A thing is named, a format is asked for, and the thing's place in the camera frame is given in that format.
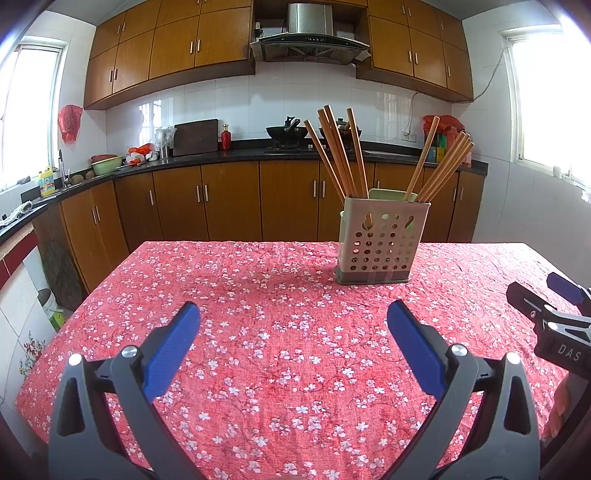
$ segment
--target table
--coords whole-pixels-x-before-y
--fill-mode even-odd
[[[517,351],[540,431],[564,376],[533,354],[532,324],[508,305],[515,280],[559,309],[545,286],[556,269],[524,244],[421,244],[411,281],[343,287],[338,244],[147,242],[78,308],[26,379],[17,406],[47,440],[52,400],[70,354],[116,355],[168,323],[185,301],[202,325],[169,391],[154,401],[209,477],[373,479],[400,455],[433,406],[385,325],[403,299],[448,342],[475,355]],[[460,451],[473,395],[445,460]],[[117,401],[131,458],[146,465]]]

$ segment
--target stainless steel range hood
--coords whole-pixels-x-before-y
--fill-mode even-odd
[[[333,34],[332,7],[289,4],[287,33],[251,43],[256,61],[317,61],[347,65],[370,56],[369,45]]]

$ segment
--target ceiling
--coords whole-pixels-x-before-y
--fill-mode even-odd
[[[126,10],[143,0],[55,0],[49,10],[77,18],[93,25]],[[461,20],[503,5],[524,0],[426,0]]]

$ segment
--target wooden cabinet door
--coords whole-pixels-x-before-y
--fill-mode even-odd
[[[96,27],[95,39],[92,42],[90,48],[90,58],[94,58],[97,55],[109,50],[110,48],[116,47],[119,43],[119,35],[121,34],[121,27],[125,21],[125,12],[108,19],[105,23],[102,23]]]
[[[374,67],[413,76],[413,57],[408,27],[369,17]]]
[[[376,163],[374,187],[377,189],[400,190],[406,192],[413,177],[414,165],[398,165],[394,163]],[[423,174],[418,176],[414,193],[423,186]]]
[[[359,179],[359,168],[356,163],[351,162],[351,172],[359,192],[361,181]],[[365,164],[365,177],[368,187],[371,189],[374,185],[375,164]],[[343,204],[340,202],[339,195],[329,177],[326,167],[320,164],[320,201],[318,206],[318,241],[319,242],[338,242],[340,231],[340,213],[343,211]]]
[[[434,168],[425,168],[424,181],[431,178]],[[423,230],[423,242],[447,242],[449,229],[452,224],[453,208],[457,191],[459,174],[454,173],[431,202],[425,230]]]
[[[154,30],[121,42],[117,49],[113,93],[148,80]]]
[[[82,279],[92,292],[111,270],[99,238],[90,190],[63,200],[61,212]]]
[[[261,162],[262,239],[265,242],[316,242],[319,162]]]
[[[453,211],[452,227],[449,230],[449,241],[455,243],[470,243],[474,236],[484,176],[460,172],[460,183],[457,187],[456,208]]]
[[[111,272],[129,255],[123,227],[119,219],[119,208],[112,181],[106,181],[90,189],[95,208],[100,240],[105,247]]]
[[[368,13],[402,25],[408,25],[406,7],[402,0],[368,0]]]
[[[443,53],[446,63],[447,88],[468,98],[474,98],[472,68],[468,53],[445,42],[443,42]]]
[[[113,93],[113,73],[117,47],[97,55],[88,62],[84,106],[91,105]]]
[[[468,44],[466,43],[466,34],[464,33],[464,25],[462,20],[435,9],[437,20],[439,22],[439,31],[441,32],[441,39],[447,43],[452,44],[465,52],[468,51]]]
[[[408,26],[421,32],[441,38],[435,9],[421,0],[404,0]]]
[[[193,68],[198,25],[199,17],[191,17],[156,28],[150,61],[151,79]]]
[[[217,12],[230,8],[241,8],[251,6],[251,0],[203,0],[201,13]]]
[[[146,0],[127,10],[119,42],[156,28],[160,0]]]
[[[246,60],[250,38],[250,8],[233,8],[201,15],[195,66]]]
[[[154,188],[165,240],[209,240],[201,167],[155,171]]]
[[[447,87],[443,42],[441,40],[410,29],[413,44],[414,76],[442,87]]]
[[[260,242],[258,162],[203,165],[201,175],[209,239]]]
[[[203,0],[162,0],[158,13],[157,27],[201,13]]]
[[[144,242],[162,240],[152,174],[137,173],[117,179],[115,191],[129,251]]]

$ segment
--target electrical outlet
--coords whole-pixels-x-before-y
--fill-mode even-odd
[[[417,135],[416,134],[409,134],[407,132],[402,132],[402,139],[406,140],[407,142],[417,143]]]

